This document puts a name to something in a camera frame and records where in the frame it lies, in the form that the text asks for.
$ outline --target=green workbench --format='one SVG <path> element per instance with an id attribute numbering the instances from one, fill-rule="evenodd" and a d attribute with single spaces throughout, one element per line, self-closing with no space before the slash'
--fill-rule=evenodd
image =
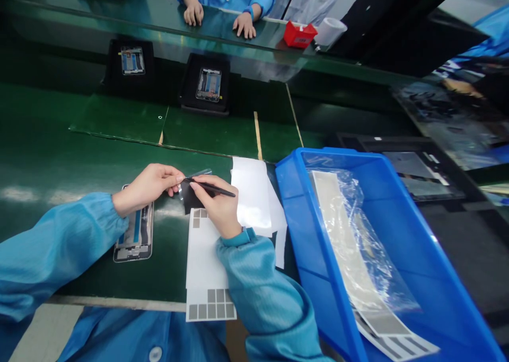
<path id="1" fill-rule="evenodd" d="M 229 181 L 231 156 L 261 158 L 278 191 L 274 164 L 299 146 L 323 147 L 333 131 L 418 135 L 389 92 L 412 78 L 288 48 L 281 22 L 259 22 L 245 41 L 231 31 L 235 14 L 206 7 L 193 28 L 172 0 L 0 0 L 0 12 L 10 70 L 0 74 L 0 241 L 55 205 L 118 191 L 148 163 L 186 175 L 211 168 Z M 148 93 L 101 84 L 109 41 L 126 37 L 154 45 Z M 230 61 L 227 119 L 180 109 L 191 52 Z M 115 264 L 107 252 L 52 301 L 185 310 L 188 225 L 179 197 L 161 197 L 150 259 Z M 298 279 L 286 236 L 284 272 Z"/>
<path id="2" fill-rule="evenodd" d="M 171 164 L 184 174 L 211 168 L 230 180 L 229 157 L 69 131 L 90 99 L 86 96 L 6 83 L 0 93 L 0 241 L 31 228 L 55 205 L 94 191 L 118 191 L 149 163 Z M 274 168 L 269 172 L 274 175 Z M 189 216 L 178 196 L 163 196 L 154 208 L 148 260 L 117 264 L 107 252 L 53 301 L 184 311 Z M 291 255 L 288 260 L 289 274 L 296 276 Z"/>

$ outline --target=red box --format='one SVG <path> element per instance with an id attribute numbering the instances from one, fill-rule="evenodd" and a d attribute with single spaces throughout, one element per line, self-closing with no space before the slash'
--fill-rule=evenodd
<path id="1" fill-rule="evenodd" d="M 294 24 L 289 21 L 286 24 L 284 39 L 289 47 L 307 48 L 317 33 L 313 24 L 308 24 L 301 31 L 300 27 L 294 26 Z"/>

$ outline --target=white paper sheet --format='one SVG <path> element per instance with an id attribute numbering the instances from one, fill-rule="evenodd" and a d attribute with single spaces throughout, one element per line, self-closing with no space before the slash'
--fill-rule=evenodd
<path id="1" fill-rule="evenodd" d="M 440 351 L 438 346 L 414 333 L 407 336 L 395 335 L 378 337 L 356 313 L 354 314 L 359 332 L 394 362 L 407 362 Z"/>
<path id="2" fill-rule="evenodd" d="M 272 233 L 276 234 L 276 266 L 285 269 L 285 246 L 286 246 L 286 223 L 285 211 L 283 206 L 277 198 L 276 191 L 267 177 L 269 185 L 269 205 L 270 205 L 270 220 L 272 224 Z"/>
<path id="3" fill-rule="evenodd" d="M 228 288 L 226 270 L 216 255 L 216 243 L 220 234 L 210 219 L 204 216 L 207 216 L 204 208 L 191 210 L 186 288 Z"/>
<path id="4" fill-rule="evenodd" d="M 233 158 L 232 185 L 239 190 L 237 218 L 257 235 L 272 237 L 267 166 L 263 161 Z"/>

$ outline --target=blue plastic bin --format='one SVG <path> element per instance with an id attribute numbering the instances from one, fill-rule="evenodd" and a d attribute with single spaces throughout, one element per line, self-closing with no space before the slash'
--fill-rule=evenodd
<path id="1" fill-rule="evenodd" d="M 325 341 L 352 362 L 390 362 L 357 330 L 306 167 L 350 170 L 359 180 L 364 213 L 422 308 L 398 315 L 441 348 L 419 362 L 506 360 L 389 160 L 350 149 L 299 148 L 276 165 L 276 175 L 302 286 Z"/>

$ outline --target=clear protective film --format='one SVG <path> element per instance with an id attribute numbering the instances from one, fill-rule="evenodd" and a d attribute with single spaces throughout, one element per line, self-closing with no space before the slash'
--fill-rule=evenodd
<path id="1" fill-rule="evenodd" d="M 354 174 L 312 167 L 307 171 L 353 309 L 386 319 L 389 311 L 419 311 L 362 210 L 364 194 Z"/>

